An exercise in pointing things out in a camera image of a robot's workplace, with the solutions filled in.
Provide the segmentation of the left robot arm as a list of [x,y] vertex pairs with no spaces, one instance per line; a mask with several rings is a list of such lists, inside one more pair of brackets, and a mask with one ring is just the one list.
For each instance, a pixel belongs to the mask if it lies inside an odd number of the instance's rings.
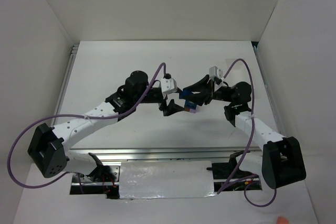
[[134,71],[115,93],[91,111],[62,124],[36,127],[28,154],[45,178],[52,178],[61,172],[80,173],[96,180],[111,170],[104,166],[93,153],[80,154],[71,148],[94,132],[115,124],[129,116],[140,103],[158,104],[164,116],[170,116],[184,109],[167,102],[167,96],[180,93],[176,81],[166,74],[155,88],[143,71]]

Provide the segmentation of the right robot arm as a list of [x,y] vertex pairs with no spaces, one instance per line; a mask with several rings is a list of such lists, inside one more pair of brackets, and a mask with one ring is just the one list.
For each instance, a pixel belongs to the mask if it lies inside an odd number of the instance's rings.
[[262,154],[235,153],[233,171],[244,171],[258,175],[267,188],[277,189],[306,178],[306,169],[300,144],[295,137],[285,137],[253,115],[248,106],[252,101],[252,87],[247,82],[228,86],[218,78],[205,76],[199,82],[183,89],[185,100],[199,106],[213,100],[228,102],[224,107],[226,120],[250,136]]

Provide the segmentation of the blue triangular block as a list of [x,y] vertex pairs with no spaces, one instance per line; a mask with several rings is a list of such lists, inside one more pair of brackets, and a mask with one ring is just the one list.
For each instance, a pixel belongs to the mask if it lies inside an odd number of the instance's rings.
[[193,95],[193,92],[189,91],[189,90],[182,90],[179,93],[179,98],[180,99],[184,99],[186,100],[189,96]]

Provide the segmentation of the blue castle arch block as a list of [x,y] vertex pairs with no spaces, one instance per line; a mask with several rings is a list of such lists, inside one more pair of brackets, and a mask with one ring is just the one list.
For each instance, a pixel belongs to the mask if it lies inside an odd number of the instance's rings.
[[185,100],[184,107],[195,110],[197,108],[197,104],[189,100]]

